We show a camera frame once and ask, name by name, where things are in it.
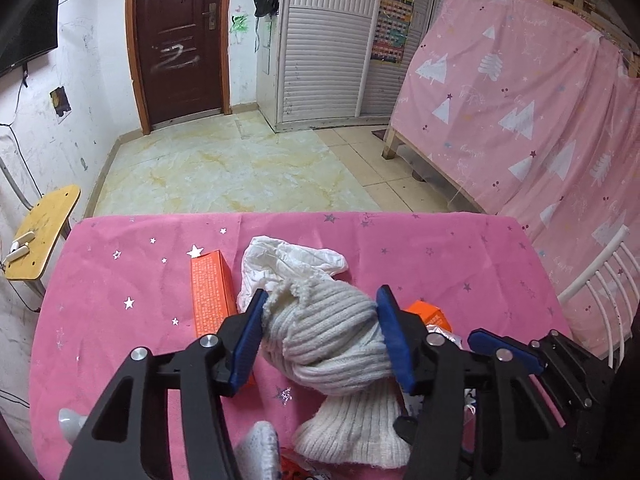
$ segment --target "metal screw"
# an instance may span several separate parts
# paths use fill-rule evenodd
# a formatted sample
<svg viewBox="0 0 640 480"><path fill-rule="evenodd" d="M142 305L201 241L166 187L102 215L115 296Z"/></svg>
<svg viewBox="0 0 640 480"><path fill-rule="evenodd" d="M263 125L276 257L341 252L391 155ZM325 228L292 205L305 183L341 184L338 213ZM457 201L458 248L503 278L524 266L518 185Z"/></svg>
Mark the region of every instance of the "metal screw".
<svg viewBox="0 0 640 480"><path fill-rule="evenodd" d="M498 348L495 351L495 356L498 358L498 361L502 361L503 363L507 363L513 359L511 350L507 350L506 348Z"/></svg>
<svg viewBox="0 0 640 480"><path fill-rule="evenodd" d="M218 344L218 338L213 334L207 334L200 338L200 346L204 346L204 348L211 348Z"/></svg>
<svg viewBox="0 0 640 480"><path fill-rule="evenodd" d="M138 348L134 348L131 351L131 358L134 361L142 361L142 359L144 359L148 354L149 352L146 350L146 348L139 346Z"/></svg>
<svg viewBox="0 0 640 480"><path fill-rule="evenodd" d="M442 346L444 345L444 336L442 334L438 334L437 332L431 332L427 336L427 343L431 346Z"/></svg>

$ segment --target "door frame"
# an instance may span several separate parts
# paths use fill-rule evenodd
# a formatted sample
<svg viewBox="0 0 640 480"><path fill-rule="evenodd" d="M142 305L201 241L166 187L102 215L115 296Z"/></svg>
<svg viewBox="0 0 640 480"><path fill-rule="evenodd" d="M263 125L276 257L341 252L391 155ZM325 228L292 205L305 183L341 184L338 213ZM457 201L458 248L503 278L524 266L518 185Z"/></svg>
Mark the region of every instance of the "door frame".
<svg viewBox="0 0 640 480"><path fill-rule="evenodd" d="M231 113L229 103L228 14L229 0L220 0L220 85L222 87L222 112L225 115ZM138 108L142 133L148 135L151 133L152 124L149 120L145 88L142 84L142 67L140 66L140 53L138 51L138 28L136 26L136 0L124 0L124 18L133 95Z"/></svg>

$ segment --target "door lock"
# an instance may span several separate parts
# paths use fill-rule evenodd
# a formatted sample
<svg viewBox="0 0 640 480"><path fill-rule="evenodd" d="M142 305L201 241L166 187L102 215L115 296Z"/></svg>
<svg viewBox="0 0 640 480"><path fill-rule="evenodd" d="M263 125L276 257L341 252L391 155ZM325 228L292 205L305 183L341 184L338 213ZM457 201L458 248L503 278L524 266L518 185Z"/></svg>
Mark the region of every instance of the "door lock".
<svg viewBox="0 0 640 480"><path fill-rule="evenodd" d="M218 4L209 4L209 10L202 13L203 16L209 17L209 30L216 30L218 22Z"/></svg>

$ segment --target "white chair back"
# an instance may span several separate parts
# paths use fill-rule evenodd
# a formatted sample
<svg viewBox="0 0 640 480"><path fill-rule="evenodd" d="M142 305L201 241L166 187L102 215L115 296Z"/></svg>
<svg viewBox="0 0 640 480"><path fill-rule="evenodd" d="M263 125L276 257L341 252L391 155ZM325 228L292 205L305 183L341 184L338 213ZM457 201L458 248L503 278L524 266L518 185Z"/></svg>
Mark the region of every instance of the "white chair back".
<svg viewBox="0 0 640 480"><path fill-rule="evenodd" d="M591 284L591 280L596 278L600 282L616 313L616 319L618 320L618 331L620 332L620 359L618 361L618 366L620 366L620 362L622 362L622 359L625 356L625 334L622 328L622 318L620 316L620 311L618 310L618 304L616 303L616 299L614 296L615 294L612 293L611 290L609 290L609 287L607 286L607 282L602 276L600 269L604 267L604 269L612 277L613 282L616 284L618 290L622 294L622 297L625 300L625 306L626 306L627 313L629 315L629 320L631 322L634 318L634 311L632 308L631 301L629 300L629 296L626 293L625 287L622 284L622 280L620 279L620 276L613 270L613 268L611 267L611 265L609 265L609 262L608 262L608 260L612 257L613 259L615 259L616 263L620 266L620 269L622 269L622 273L625 275L626 281L629 283L630 288L636 297L634 304L638 304L640 302L640 293L638 293L638 286L634 281L632 272L629 270L629 267L627 267L626 263L624 262L621 255L619 254L619 253L622 253L622 256L625 256L625 260L626 259L630 260L631 269L636 272L636 275L640 275L640 265L638 264L638 261L634 258L631 251L625 245L624 240L628 234L629 234L629 228L623 225L618 230L616 235L611 239L611 241L607 244L607 246L602 250L602 252L598 254L596 259L593 260L592 263L586 269L584 269L584 271L580 274L580 276L578 276L573 281L573 283L571 283L571 285L569 285L565 290L563 290L558 296L558 301L560 302L560 304L565 304L572 297L574 297L578 293L578 291L580 291L581 288L583 288L584 286L586 286L587 289L589 289L589 292L593 296L593 299L595 300L596 305L598 306L598 310L600 311L600 315L602 316L605 330L607 332L610 368L613 368L613 341L612 341L612 335L611 335L611 325L609 323L609 317L607 317L607 311L605 310L604 305L602 304L602 301L597 295L596 290L593 288L593 285Z"/></svg>

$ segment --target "floor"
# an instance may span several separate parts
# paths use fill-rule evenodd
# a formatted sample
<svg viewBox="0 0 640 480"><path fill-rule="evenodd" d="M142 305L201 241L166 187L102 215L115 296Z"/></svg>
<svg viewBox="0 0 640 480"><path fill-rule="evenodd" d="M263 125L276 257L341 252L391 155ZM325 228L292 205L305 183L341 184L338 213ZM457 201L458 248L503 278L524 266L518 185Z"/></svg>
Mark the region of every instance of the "floor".
<svg viewBox="0 0 640 480"><path fill-rule="evenodd" d="M446 212L384 160L382 126L274 134L259 111L174 124L120 147L95 216L195 212Z"/></svg>

